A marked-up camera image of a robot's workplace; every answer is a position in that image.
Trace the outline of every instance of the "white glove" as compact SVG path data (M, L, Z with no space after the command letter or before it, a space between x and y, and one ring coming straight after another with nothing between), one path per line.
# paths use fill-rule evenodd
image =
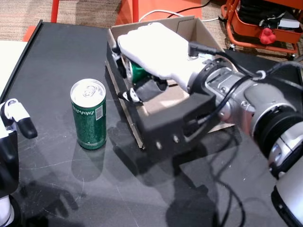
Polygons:
M185 91L191 76L196 76L213 59L211 55L188 57L188 41L161 23L150 23L118 37L121 53L148 73L163 80L173 79Z

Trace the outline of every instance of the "metal cylinder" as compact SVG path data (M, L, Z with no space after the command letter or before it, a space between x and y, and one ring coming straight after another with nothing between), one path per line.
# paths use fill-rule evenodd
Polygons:
M79 144L88 150L106 142L106 91L95 79L83 79L71 88L71 105Z

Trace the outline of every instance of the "robotic arm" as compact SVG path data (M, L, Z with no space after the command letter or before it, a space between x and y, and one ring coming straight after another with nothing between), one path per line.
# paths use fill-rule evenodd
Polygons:
M258 82L265 72L243 67L237 72L229 61L213 57L226 54L188 43L160 23L122 35L117 43L122 58L146 71L145 81L173 79L190 94L138 122L146 147L188 150L219 121L237 124L254 139L278 179L272 193L275 208L289 226L303 225L303 182L298 180L303 170L303 116L278 88ZM129 70L127 77L134 82L136 74ZM133 96L144 101L142 94L149 89L137 84Z
M0 226L17 222L16 202L9 195L18 187L19 159L17 127L27 138L37 136L37 131L24 106L17 99L0 104Z

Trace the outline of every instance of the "white cable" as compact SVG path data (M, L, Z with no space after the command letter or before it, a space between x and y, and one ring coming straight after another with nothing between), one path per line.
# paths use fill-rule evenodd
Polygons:
M156 9L156 10L153 10L153 11L150 11L150 12L144 14L144 15L140 18L139 22L141 22L141 21L142 21L144 18L146 18L148 15L150 15L150 14L152 14L152 13L155 13L155 12L169 13L169 14L174 14L174 15L176 15L176 16L178 16L178 17L184 17L183 15L181 15L181 14L179 14L179 13L175 13L175 12L168 11L168 10Z
M219 18L213 18L213 19L209 19L209 20L201 20L202 22L210 22L210 21L214 21L214 20L218 20Z
M172 11L168 11L168 10L163 10L163 9L155 9L153 11L150 11L146 14L144 14L140 19L139 19L139 22L141 22L144 18L146 18L148 15L152 14L152 13L155 13L155 12L162 12L162 13L169 13L169 14L174 14L178 17L184 17L183 15L179 14L179 13L176 13L176 12L172 12ZM201 20L202 22L210 22L210 21L214 21L214 20L217 20L217 18L213 18L213 19L209 19L209 20Z

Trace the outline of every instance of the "white table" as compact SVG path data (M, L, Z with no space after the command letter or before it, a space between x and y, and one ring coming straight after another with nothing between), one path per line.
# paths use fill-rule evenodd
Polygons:
M0 41L0 95L13 72L27 42Z

